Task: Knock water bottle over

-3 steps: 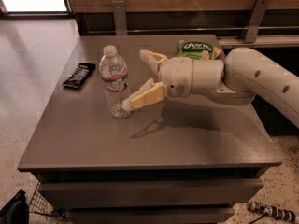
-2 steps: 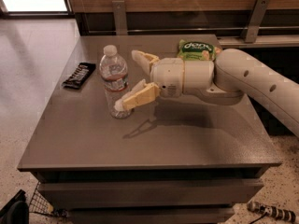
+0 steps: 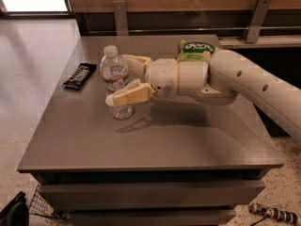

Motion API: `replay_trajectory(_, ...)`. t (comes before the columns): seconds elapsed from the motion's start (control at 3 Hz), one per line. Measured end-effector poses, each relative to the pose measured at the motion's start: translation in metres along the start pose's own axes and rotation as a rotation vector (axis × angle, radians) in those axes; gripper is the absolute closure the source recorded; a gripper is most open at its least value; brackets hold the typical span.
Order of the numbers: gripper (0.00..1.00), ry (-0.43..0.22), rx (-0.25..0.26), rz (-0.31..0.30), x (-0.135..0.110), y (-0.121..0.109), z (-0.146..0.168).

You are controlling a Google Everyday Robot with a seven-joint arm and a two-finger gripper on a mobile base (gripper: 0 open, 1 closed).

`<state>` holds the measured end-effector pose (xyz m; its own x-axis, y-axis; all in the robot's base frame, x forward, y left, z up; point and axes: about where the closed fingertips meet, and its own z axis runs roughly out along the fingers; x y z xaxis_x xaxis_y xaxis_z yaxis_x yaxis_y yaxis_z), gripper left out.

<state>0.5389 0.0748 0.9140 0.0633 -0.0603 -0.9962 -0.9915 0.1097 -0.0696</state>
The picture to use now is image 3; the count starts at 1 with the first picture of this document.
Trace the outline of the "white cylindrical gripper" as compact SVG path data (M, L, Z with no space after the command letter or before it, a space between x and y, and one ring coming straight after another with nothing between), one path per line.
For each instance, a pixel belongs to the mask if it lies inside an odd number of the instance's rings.
M147 102L153 94L161 99L171 99L177 95L179 64L176 59L160 58L152 61L147 56L127 54L122 57L128 64L130 76L137 79L107 95L107 105L139 104ZM147 83L142 83L139 78L146 78Z

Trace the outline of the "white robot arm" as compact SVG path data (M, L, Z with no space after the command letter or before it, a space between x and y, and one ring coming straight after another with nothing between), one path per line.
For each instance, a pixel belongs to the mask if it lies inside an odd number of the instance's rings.
M236 52L219 50L207 61L160 58L144 63L140 71L142 78L108 95L105 102L115 106L189 96L204 104L229 105L242 95L301 141L301 89Z

